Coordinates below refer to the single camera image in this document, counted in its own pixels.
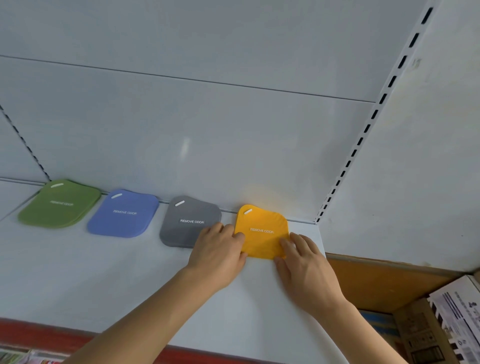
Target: white back panel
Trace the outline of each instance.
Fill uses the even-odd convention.
[[[0,181],[0,221],[37,193],[39,186]]]
[[[424,0],[2,0],[0,54],[375,101]]]
[[[0,111],[0,178],[48,182],[42,169]]]
[[[0,57],[0,100],[52,179],[312,221],[369,103]]]
[[[0,290],[9,293],[0,317],[101,332],[187,264],[190,249],[167,247],[159,239],[167,205],[160,204],[142,235],[122,239],[87,233],[99,204],[64,229],[24,226],[16,213],[0,223]],[[233,214],[222,215],[225,224],[235,221]],[[323,251],[316,225],[288,225]],[[170,344],[276,363],[347,363],[322,328],[287,298],[273,262],[256,258],[248,258],[235,281]]]
[[[480,266],[480,2],[444,1],[320,222],[331,253]]]

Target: orange surface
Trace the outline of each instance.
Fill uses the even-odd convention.
[[[288,239],[288,222],[277,212],[263,210],[254,205],[244,205],[237,214],[235,232],[245,234],[242,251],[248,256],[273,259],[284,256],[280,238]]]

